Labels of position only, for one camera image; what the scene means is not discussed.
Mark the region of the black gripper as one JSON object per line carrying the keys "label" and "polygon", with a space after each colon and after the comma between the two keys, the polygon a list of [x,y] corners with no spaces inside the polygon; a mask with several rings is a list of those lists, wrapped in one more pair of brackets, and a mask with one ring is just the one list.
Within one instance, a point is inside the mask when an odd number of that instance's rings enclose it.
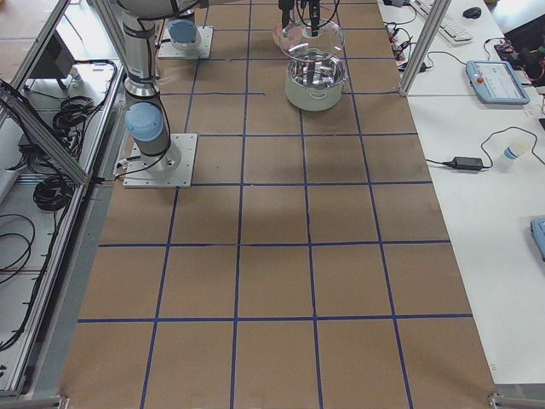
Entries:
{"label": "black gripper", "polygon": [[290,23],[290,12],[298,7],[300,11],[308,9],[311,25],[311,36],[316,37],[319,31],[319,16],[321,7],[319,0],[278,0],[278,8],[281,11],[281,24],[287,26]]}

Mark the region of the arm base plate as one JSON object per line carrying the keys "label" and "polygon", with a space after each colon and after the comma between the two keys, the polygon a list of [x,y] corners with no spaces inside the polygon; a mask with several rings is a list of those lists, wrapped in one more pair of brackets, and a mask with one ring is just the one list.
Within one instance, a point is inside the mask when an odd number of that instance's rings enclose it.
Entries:
{"label": "arm base plate", "polygon": [[192,43],[171,42],[169,30],[165,29],[161,39],[158,58],[163,60],[207,60],[210,57],[214,28],[198,26]]}
{"label": "arm base plate", "polygon": [[123,176],[126,188],[189,188],[198,144],[197,134],[172,134],[166,154],[158,158],[142,155],[135,142],[131,154],[139,156],[128,164]]}

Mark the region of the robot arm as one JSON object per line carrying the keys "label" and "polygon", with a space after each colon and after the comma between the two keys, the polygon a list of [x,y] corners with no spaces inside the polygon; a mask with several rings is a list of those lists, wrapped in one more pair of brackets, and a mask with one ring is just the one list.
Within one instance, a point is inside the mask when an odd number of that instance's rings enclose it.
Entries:
{"label": "robot arm", "polygon": [[162,39],[162,43],[172,43],[173,48],[182,52],[184,56],[196,54],[201,37],[195,24],[194,9],[188,9],[178,17],[170,18],[166,32],[168,36]]}
{"label": "robot arm", "polygon": [[156,24],[166,25],[166,43],[175,50],[197,56],[204,43],[202,28],[194,20],[196,9],[219,5],[219,1],[119,1],[123,11],[123,38],[127,78],[124,89],[128,108],[126,130],[140,150],[138,172],[164,174],[176,168],[181,152],[173,146],[169,120],[161,101],[157,80]]}

